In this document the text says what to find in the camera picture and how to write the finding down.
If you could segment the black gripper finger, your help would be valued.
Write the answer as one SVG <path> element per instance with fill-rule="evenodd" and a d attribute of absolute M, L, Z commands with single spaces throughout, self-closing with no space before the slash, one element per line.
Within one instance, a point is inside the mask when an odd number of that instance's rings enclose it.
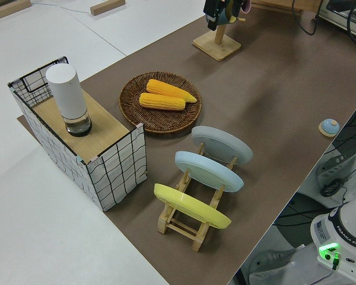
<path fill-rule="evenodd" d="M 237 17 L 240 13 L 242 0 L 226 0 L 225 1 L 225 14 L 227 17 Z"/>
<path fill-rule="evenodd" d="M 218 25 L 218 19 L 222 10 L 225 7 L 225 1 L 222 0 L 206 0 L 204 5 L 204 14 L 208 22 L 208 28 L 215 30 Z"/>

